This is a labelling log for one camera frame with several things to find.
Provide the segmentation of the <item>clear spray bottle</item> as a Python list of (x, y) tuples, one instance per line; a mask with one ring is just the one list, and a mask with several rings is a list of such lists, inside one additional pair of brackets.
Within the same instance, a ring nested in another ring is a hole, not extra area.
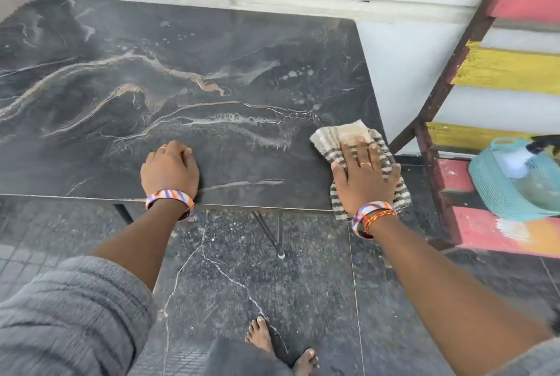
[(531, 138), (514, 151), (502, 151), (498, 164), (514, 188), (530, 204), (560, 215), (560, 166), (545, 150), (560, 151), (560, 134)]

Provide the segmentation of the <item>teal crochet bag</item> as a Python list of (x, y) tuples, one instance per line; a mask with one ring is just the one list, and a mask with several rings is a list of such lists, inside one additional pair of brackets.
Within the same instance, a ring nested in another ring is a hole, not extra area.
[(472, 184), (486, 208), (494, 215), (509, 221), (527, 222), (547, 217), (560, 217), (540, 210), (525, 200), (504, 175), (499, 164), (500, 152), (514, 151), (530, 140), (521, 138), (497, 138), (492, 140), (479, 155), (471, 160), (468, 172)]

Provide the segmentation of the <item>striped orange purple wristband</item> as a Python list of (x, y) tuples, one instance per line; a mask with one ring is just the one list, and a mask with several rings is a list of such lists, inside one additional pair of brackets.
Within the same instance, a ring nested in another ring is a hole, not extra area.
[(396, 211), (390, 203), (369, 202), (356, 212), (352, 218), (351, 229), (358, 237), (373, 240), (374, 236), (370, 234), (370, 226), (384, 216), (396, 216)]
[(148, 196), (145, 202), (146, 210), (151, 209), (157, 201), (162, 201), (162, 200), (174, 200), (183, 204), (185, 209), (184, 212), (178, 218), (177, 220), (178, 222), (187, 219), (192, 213), (192, 211), (194, 210), (193, 199), (185, 192), (182, 192), (180, 190), (175, 190), (175, 189), (159, 190), (156, 193), (153, 193), (150, 196)]

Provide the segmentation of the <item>black metal table leg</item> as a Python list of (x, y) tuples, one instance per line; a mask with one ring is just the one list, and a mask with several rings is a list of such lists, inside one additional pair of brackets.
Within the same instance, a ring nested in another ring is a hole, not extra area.
[(134, 219), (130, 215), (129, 211), (127, 210), (124, 204), (120, 203), (113, 203), (112, 204), (118, 215), (122, 218), (125, 224), (129, 225), (134, 222)]
[(286, 254), (283, 249), (284, 227), (282, 213), (277, 212), (274, 214), (274, 222), (276, 224), (274, 228), (268, 224), (268, 220), (260, 211), (252, 210), (251, 214), (256, 219), (265, 236), (269, 239), (269, 242), (275, 249), (278, 258), (282, 260), (285, 259)]

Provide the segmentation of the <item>person's foot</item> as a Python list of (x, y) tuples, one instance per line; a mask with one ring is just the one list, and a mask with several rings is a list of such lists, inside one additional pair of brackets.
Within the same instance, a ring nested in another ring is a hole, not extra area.
[(318, 368), (318, 357), (314, 349), (306, 349), (297, 359), (292, 372), (295, 376), (311, 376), (312, 372)]
[(256, 319), (251, 321), (244, 341), (247, 344), (251, 344), (263, 351), (268, 352), (273, 357), (276, 356), (274, 353), (267, 321), (263, 316), (257, 316)]

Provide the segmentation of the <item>person's left foot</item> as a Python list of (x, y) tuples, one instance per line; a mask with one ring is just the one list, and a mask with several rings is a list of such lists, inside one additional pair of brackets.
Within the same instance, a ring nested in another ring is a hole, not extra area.
[(276, 356), (274, 353), (267, 321), (263, 316), (257, 316), (256, 319), (251, 321), (244, 341), (247, 344), (251, 344), (263, 351), (268, 352), (273, 357)]

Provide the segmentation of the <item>grey knit sleeve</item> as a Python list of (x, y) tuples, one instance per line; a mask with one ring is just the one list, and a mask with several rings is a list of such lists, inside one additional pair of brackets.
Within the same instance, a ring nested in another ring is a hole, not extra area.
[(560, 376), (560, 337), (537, 344), (487, 376)]
[(157, 311), (124, 267), (67, 259), (0, 302), (0, 376), (127, 376)]

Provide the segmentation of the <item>striped beige cleaning cloth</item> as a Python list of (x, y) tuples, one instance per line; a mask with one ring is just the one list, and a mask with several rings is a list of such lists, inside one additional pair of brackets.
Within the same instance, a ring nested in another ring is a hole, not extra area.
[[(356, 157), (356, 145), (360, 138), (363, 138), (368, 146), (371, 144), (376, 145), (380, 152), (383, 177), (389, 177), (393, 171), (393, 166), (396, 164), (396, 160), (389, 151), (382, 135), (378, 131), (368, 128), (362, 120), (357, 120), (351, 124), (322, 127), (312, 134), (310, 141), (329, 164), (338, 162), (346, 169), (341, 144), (346, 143), (350, 147), (353, 156)], [(330, 200), (335, 219), (340, 222), (351, 221), (352, 216), (347, 214), (343, 208), (334, 182), (332, 182), (330, 187)], [(395, 188), (393, 209), (399, 213), (411, 205), (412, 198), (410, 192), (401, 177)]]

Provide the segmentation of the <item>person's left forearm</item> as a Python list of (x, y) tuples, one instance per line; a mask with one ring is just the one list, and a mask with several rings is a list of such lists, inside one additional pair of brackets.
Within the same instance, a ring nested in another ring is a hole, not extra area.
[(153, 291), (171, 233), (186, 210), (183, 202), (157, 200), (139, 219), (104, 241), (89, 256), (120, 265)]

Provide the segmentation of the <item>person's right hand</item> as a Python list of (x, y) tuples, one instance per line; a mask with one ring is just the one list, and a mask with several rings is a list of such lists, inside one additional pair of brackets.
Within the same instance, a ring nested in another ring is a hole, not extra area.
[(368, 146), (371, 170), (361, 169), (356, 157), (346, 143), (341, 144), (346, 163), (348, 187), (337, 190), (340, 202), (347, 214), (354, 216), (356, 212), (369, 202), (382, 201), (393, 204), (396, 185), (387, 185), (384, 181), (380, 164), (380, 152), (375, 144)]

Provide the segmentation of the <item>grey knit left sleeve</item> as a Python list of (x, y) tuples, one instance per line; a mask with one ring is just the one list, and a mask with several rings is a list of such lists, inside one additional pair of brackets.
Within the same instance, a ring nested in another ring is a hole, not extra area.
[(67, 259), (0, 302), (0, 376), (127, 376), (157, 311), (124, 267)]

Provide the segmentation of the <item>grey trouser leg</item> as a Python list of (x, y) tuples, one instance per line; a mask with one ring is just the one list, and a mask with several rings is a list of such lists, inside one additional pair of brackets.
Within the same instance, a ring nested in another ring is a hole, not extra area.
[(213, 342), (199, 376), (295, 376), (270, 352), (239, 340)]

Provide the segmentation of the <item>person's right foot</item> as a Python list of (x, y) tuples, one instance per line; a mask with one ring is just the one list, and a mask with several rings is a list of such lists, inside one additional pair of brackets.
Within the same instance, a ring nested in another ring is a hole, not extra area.
[(314, 349), (306, 349), (297, 359), (292, 372), (295, 376), (311, 376), (312, 372), (318, 368), (318, 357)]

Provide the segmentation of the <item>grey knit right sleeve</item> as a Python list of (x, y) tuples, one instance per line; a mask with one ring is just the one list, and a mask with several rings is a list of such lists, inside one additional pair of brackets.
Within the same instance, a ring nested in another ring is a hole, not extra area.
[(487, 376), (560, 376), (560, 337), (537, 344)]

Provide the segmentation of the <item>colourful painted wooden bench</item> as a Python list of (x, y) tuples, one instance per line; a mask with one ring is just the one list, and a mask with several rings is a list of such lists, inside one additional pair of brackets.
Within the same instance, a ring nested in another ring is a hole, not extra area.
[(491, 28), (509, 33), (560, 34), (560, 0), (482, 0), (418, 115), (390, 143), (399, 152), (416, 138), (438, 217), (446, 230), (430, 244), (455, 249), (526, 254), (560, 260), (560, 217), (534, 221), (504, 220), (490, 212), (468, 172), (472, 159), (497, 138), (530, 140), (544, 134), (435, 122), (454, 87), (490, 92), (531, 92), (560, 98), (560, 47), (530, 50), (528, 45), (490, 45)]

